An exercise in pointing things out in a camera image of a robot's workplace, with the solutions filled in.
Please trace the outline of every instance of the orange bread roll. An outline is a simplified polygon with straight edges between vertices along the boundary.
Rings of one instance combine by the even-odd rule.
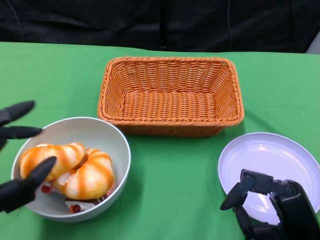
[[[106,194],[114,184],[115,175],[108,154],[93,148],[85,150],[82,166],[52,181],[54,187],[74,200],[98,199]]]
[[[85,147],[81,143],[66,145],[40,144],[29,148],[20,158],[20,174],[25,179],[28,174],[48,157],[56,156],[57,161],[45,179],[52,181],[78,165],[85,155]]]

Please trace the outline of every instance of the black backdrop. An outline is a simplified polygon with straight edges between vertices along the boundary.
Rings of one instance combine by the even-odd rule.
[[[25,42],[188,52],[230,43],[229,0],[9,1]],[[230,0],[229,22],[230,51],[304,53],[320,31],[320,0]],[[0,41],[21,41],[8,0],[0,0]]]

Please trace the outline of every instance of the green tablecloth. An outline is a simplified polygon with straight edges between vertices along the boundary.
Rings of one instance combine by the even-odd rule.
[[[297,141],[320,160],[320,56],[284,53],[181,53],[131,48],[0,43],[0,107],[34,99],[37,107],[16,125],[43,127],[96,117],[106,63],[119,56],[219,56],[237,68],[245,118],[207,138],[128,136],[131,170],[119,199],[81,223],[46,220],[23,207],[0,214],[7,240],[237,240],[234,213],[220,211],[222,149],[237,136],[271,132]],[[0,153],[0,182],[10,179],[24,140]]]

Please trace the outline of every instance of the plastic toy food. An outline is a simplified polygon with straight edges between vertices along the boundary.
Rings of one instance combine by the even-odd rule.
[[[112,193],[115,175],[110,156],[98,149],[85,149],[81,143],[40,144],[28,149],[20,159],[22,178],[51,156],[57,161],[41,190],[64,194],[71,213],[92,208]]]
[[[45,179],[49,182],[68,172],[80,163],[85,156],[85,147],[81,143],[66,145],[40,144],[29,148],[20,158],[20,174],[23,179],[43,160],[56,156],[57,161]]]
[[[77,169],[59,176],[53,185],[70,199],[98,199],[114,184],[110,156],[98,149],[85,150],[86,161]]]

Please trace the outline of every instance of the wicker basket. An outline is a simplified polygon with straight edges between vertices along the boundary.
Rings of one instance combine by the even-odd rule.
[[[120,57],[106,66],[97,114],[127,134],[200,137],[239,124],[244,107],[227,59]]]

